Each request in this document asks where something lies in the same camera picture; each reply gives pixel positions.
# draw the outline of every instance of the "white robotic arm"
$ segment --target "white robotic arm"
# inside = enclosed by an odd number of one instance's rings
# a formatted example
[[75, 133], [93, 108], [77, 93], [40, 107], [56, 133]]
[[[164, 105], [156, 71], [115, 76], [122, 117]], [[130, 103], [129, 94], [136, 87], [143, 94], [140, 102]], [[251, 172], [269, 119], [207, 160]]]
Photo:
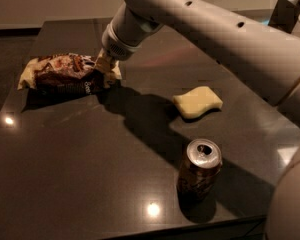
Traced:
[[[300, 38], [201, 0], [125, 0], [103, 34], [104, 50], [126, 60], [163, 25], [218, 60], [279, 111], [288, 111], [300, 127]], [[274, 194], [266, 229], [270, 240], [300, 240], [300, 150], [294, 161]]]

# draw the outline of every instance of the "sponge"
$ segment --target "sponge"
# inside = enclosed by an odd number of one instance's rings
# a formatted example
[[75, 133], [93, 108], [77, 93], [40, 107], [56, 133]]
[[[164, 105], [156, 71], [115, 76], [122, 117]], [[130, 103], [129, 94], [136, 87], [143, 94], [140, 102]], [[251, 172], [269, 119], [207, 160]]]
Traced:
[[185, 119], [195, 119], [210, 109], [221, 109], [222, 100], [207, 86], [173, 96], [173, 103]]

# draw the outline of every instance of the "screw hole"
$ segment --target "screw hole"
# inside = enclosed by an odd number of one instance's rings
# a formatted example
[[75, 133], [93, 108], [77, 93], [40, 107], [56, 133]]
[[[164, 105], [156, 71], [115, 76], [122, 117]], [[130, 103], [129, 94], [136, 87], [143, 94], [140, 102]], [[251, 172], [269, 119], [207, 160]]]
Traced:
[[190, 6], [190, 5], [192, 5], [192, 1], [188, 1], [188, 2], [186, 2], [186, 3], [185, 3], [185, 5], [186, 5], [186, 6]]
[[238, 28], [242, 28], [242, 27], [244, 26], [244, 22], [239, 22], [239, 23], [237, 24], [237, 26], [238, 26]]
[[200, 153], [203, 153], [205, 155], [210, 155], [212, 153], [212, 148], [210, 148], [209, 146], [207, 145], [199, 145], [197, 147], [197, 150], [200, 152]]

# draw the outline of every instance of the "brown snack bag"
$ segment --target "brown snack bag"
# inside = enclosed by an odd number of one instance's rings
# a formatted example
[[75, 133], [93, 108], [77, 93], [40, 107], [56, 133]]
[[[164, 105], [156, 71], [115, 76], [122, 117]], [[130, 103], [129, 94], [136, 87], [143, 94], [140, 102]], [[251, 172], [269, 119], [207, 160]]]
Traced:
[[18, 90], [31, 88], [44, 94], [92, 94], [121, 79], [118, 61], [103, 50], [98, 57], [74, 53], [32, 59], [24, 69]]

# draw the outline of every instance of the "floor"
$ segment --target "floor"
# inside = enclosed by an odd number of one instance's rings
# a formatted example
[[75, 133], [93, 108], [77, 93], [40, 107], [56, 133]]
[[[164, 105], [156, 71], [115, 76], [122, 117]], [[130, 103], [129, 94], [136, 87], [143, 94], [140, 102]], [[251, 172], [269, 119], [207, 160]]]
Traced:
[[0, 110], [36, 36], [0, 36]]

